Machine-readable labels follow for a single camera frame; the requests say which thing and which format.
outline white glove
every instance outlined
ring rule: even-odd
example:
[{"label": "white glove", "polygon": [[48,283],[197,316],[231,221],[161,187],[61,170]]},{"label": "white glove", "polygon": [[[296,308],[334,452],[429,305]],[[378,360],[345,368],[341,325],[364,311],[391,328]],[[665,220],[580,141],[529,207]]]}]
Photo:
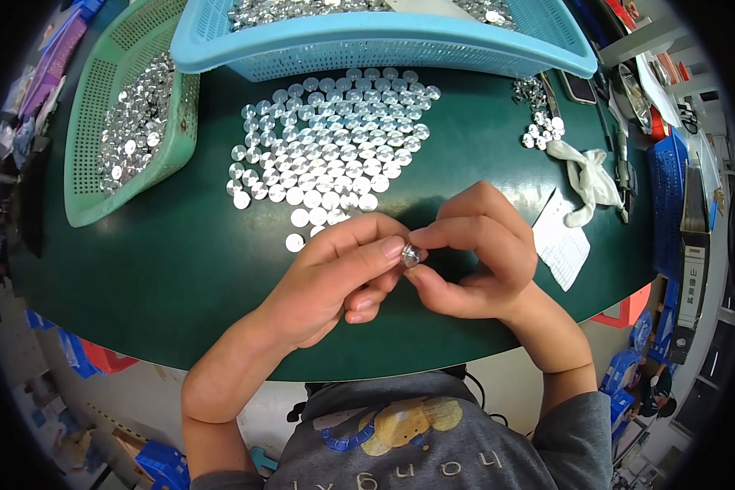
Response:
[{"label": "white glove", "polygon": [[588,150],[582,154],[563,140],[553,140],[547,143],[547,154],[558,160],[566,160],[569,184],[586,204],[578,211],[566,215],[563,219],[566,226],[577,228],[587,224],[593,218],[597,204],[616,206],[619,210],[623,210],[615,181],[602,168],[602,163],[608,156],[607,152]]}]

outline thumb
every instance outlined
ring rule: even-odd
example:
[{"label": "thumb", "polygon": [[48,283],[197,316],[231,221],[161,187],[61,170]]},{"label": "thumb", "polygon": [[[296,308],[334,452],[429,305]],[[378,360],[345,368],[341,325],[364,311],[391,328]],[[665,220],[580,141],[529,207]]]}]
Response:
[{"label": "thumb", "polygon": [[392,236],[357,247],[322,265],[321,279],[345,298],[354,289],[395,267],[401,261],[404,246],[403,237]]},{"label": "thumb", "polygon": [[482,308],[470,289],[446,282],[435,270],[423,264],[403,273],[429,310],[461,319],[480,318]]}]

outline pile of metal parts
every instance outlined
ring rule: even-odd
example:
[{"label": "pile of metal parts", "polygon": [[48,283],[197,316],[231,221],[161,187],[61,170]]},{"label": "pile of metal parts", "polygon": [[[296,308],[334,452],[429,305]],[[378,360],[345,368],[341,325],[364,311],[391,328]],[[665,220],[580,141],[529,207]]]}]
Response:
[{"label": "pile of metal parts", "polygon": [[528,101],[533,111],[534,122],[528,126],[521,140],[526,148],[546,150],[547,143],[560,140],[566,133],[564,121],[558,116],[550,117],[544,83],[536,77],[519,78],[512,85],[512,100],[517,103]]},{"label": "pile of metal parts", "polygon": [[141,173],[160,150],[166,133],[175,64],[166,51],[118,94],[104,117],[96,157],[99,187],[109,197]]},{"label": "pile of metal parts", "polygon": [[503,27],[510,31],[517,30],[510,7],[503,0],[452,0],[452,3],[482,24]]},{"label": "pile of metal parts", "polygon": [[[226,193],[238,209],[266,197],[304,204],[292,213],[292,224],[313,224],[311,237],[324,223],[374,211],[379,200],[371,191],[386,191],[412,162],[430,136],[417,121],[440,97],[441,91],[421,84],[416,72],[401,76],[392,67],[364,73],[350,68],[337,81],[309,77],[279,89],[273,102],[242,108],[245,145],[231,151]],[[292,252],[305,243],[297,234],[289,240]]]},{"label": "pile of metal parts", "polygon": [[384,0],[234,0],[229,10],[233,32],[295,17],[391,10]]},{"label": "pile of metal parts", "polygon": [[[453,3],[483,24],[517,29],[509,5],[502,0],[454,0]],[[228,16],[232,32],[237,32],[295,17],[391,10],[384,0],[234,0]]]}]

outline green plastic basket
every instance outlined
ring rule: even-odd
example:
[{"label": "green plastic basket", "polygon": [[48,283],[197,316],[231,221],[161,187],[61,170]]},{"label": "green plastic basket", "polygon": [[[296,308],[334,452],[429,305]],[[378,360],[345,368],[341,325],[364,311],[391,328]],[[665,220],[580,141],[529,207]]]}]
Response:
[{"label": "green plastic basket", "polygon": [[172,42],[186,0],[138,0],[108,26],[82,71],[68,123],[63,173],[66,216],[83,227],[119,209],[139,192],[180,170],[194,154],[199,75],[175,72],[163,144],[147,168],[113,196],[98,188],[96,157],[103,116],[123,86],[136,79],[149,61]]}]

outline gray t-shirt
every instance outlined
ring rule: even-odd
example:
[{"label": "gray t-shirt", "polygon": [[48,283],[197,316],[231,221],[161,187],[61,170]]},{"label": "gray t-shirt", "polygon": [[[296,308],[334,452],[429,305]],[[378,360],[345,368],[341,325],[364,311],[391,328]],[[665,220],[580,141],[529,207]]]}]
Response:
[{"label": "gray t-shirt", "polygon": [[243,471],[191,490],[609,487],[610,398],[573,397],[529,441],[479,408],[443,372],[332,383],[316,392],[265,483]]}]

